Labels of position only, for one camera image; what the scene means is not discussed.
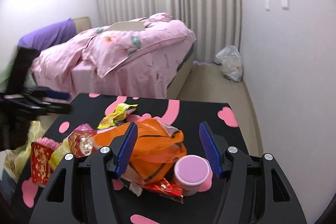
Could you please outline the beige bed base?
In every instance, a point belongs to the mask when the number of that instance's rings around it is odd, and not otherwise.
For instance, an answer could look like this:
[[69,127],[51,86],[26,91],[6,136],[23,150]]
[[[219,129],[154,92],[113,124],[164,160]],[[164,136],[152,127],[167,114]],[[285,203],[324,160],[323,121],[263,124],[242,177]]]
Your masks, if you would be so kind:
[[166,99],[177,99],[179,93],[183,88],[183,85],[185,84],[189,74],[193,69],[194,59],[195,53],[193,52],[191,56],[183,63],[181,69],[179,69],[174,79],[169,84],[169,87],[167,88]]

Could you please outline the pink jar with lid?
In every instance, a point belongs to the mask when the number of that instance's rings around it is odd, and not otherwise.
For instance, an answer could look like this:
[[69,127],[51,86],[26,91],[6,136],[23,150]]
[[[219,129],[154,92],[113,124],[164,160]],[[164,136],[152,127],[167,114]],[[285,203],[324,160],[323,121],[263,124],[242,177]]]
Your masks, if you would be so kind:
[[212,186],[213,172],[208,160],[197,155],[180,158],[174,166],[173,182],[184,196],[206,192]]

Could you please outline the pink floral duvet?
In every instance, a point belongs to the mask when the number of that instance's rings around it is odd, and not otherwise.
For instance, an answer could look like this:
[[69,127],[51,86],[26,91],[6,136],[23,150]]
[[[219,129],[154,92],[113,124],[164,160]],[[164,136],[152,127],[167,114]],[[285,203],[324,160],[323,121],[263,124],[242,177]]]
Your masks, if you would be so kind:
[[141,31],[92,28],[43,50],[33,61],[39,86],[80,93],[166,98],[196,36],[167,13],[133,20]]

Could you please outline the yellow trash bag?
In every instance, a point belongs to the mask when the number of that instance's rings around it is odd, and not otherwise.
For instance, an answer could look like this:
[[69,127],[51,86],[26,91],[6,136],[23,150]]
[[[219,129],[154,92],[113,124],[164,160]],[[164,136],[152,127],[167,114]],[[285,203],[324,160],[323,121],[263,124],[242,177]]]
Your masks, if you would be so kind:
[[6,150],[4,159],[4,170],[14,180],[18,182],[24,167],[31,155],[31,144],[37,139],[44,137],[46,131],[40,121],[32,121],[26,143],[15,150]]

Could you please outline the white wall switch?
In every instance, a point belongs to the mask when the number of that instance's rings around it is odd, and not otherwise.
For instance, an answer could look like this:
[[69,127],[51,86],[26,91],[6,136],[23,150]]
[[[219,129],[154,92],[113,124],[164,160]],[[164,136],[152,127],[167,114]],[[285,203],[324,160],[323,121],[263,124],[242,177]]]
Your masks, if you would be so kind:
[[266,11],[270,11],[270,1],[269,0],[265,0],[264,7]]

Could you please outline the yellow snack wrapper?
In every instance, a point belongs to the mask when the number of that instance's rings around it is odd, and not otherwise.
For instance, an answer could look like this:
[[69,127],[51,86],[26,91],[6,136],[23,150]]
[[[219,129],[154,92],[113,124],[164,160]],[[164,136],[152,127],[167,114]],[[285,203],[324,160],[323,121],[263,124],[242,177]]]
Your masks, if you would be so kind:
[[123,123],[123,121],[134,113],[137,109],[136,105],[128,105],[126,103],[120,103],[116,108],[108,115],[106,115],[98,124],[97,129],[102,130],[110,127],[115,127]]

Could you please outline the white plastic bag on floor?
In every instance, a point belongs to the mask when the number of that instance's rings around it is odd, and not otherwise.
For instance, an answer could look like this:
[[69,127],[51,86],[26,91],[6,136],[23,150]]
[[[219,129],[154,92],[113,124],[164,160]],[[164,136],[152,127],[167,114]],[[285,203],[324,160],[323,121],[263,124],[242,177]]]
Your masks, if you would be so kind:
[[238,49],[229,45],[215,55],[215,63],[221,65],[223,76],[231,81],[239,83],[243,78],[242,59]]

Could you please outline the red gold snack wrapper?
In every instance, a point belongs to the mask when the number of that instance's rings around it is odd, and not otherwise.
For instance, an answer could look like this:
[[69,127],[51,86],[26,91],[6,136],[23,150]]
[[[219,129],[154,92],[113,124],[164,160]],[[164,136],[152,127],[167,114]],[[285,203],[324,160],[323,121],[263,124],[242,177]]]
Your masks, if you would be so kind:
[[76,158],[89,156],[95,151],[93,137],[96,134],[96,130],[75,130],[68,137],[70,151]]

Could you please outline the purple pillow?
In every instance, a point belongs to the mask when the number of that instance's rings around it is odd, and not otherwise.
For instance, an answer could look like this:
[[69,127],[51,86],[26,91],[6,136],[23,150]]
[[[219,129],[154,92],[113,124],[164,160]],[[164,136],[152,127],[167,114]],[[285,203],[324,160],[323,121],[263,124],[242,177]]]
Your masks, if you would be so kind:
[[73,19],[68,19],[22,36],[19,39],[18,46],[42,51],[49,47],[65,43],[76,35],[75,22]]

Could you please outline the white wall socket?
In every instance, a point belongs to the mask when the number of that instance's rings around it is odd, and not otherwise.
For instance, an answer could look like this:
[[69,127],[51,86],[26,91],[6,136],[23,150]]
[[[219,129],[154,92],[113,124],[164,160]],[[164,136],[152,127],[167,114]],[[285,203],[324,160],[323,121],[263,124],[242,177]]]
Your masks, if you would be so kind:
[[283,10],[289,10],[289,0],[281,0],[281,8]]

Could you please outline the orange plastic bag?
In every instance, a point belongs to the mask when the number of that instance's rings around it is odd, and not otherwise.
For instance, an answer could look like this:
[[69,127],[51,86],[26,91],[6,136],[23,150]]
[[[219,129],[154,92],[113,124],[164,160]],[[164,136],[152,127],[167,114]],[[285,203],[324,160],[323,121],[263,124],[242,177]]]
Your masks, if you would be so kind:
[[138,138],[121,176],[140,185],[162,180],[174,164],[187,155],[183,132],[154,118],[135,124]]

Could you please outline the red envelope packet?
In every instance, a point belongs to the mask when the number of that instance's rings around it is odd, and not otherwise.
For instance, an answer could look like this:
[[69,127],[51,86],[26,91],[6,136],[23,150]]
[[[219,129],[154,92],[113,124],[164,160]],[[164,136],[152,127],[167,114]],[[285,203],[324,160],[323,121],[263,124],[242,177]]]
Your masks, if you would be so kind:
[[34,184],[44,187],[53,171],[49,160],[53,150],[40,143],[31,144],[31,179]]

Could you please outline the red foil wrapper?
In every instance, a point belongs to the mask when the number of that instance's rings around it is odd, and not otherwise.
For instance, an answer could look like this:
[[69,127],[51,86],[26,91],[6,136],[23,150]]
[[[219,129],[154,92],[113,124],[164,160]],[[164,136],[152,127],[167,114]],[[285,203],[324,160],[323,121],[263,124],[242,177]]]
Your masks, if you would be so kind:
[[162,197],[183,203],[183,190],[174,182],[169,182],[165,178],[150,184],[139,185],[139,187],[159,194]]

